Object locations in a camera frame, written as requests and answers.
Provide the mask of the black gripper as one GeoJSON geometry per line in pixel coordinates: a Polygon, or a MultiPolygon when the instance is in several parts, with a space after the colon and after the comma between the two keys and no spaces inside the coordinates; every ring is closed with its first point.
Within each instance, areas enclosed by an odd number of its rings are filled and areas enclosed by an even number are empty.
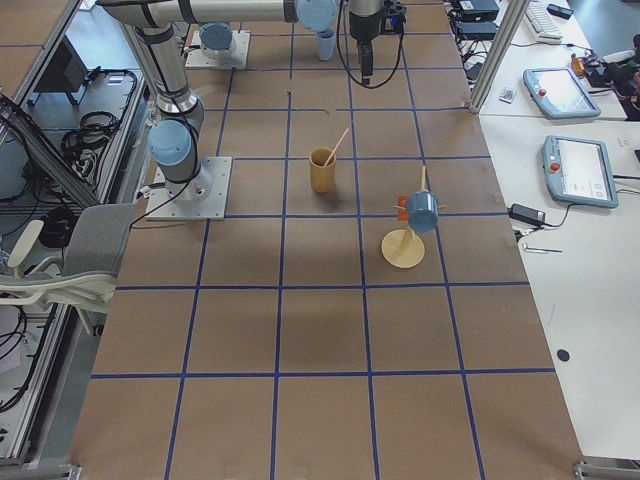
{"type": "Polygon", "coordinates": [[[362,86],[370,85],[374,69],[372,41],[381,32],[382,21],[382,12],[367,16],[349,13],[349,31],[351,37],[357,42],[362,86]]]}

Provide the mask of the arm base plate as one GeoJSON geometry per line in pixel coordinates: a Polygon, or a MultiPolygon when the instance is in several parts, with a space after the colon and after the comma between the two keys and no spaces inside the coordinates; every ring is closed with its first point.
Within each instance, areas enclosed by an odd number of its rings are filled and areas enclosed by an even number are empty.
{"type": "Polygon", "coordinates": [[[200,31],[193,34],[187,48],[187,69],[244,70],[247,66],[250,32],[233,30],[228,49],[212,49],[201,42],[200,31]]]}
{"type": "Polygon", "coordinates": [[[200,158],[200,172],[177,199],[182,186],[169,182],[153,189],[146,214],[151,221],[223,220],[233,159],[231,156],[200,158]]]}

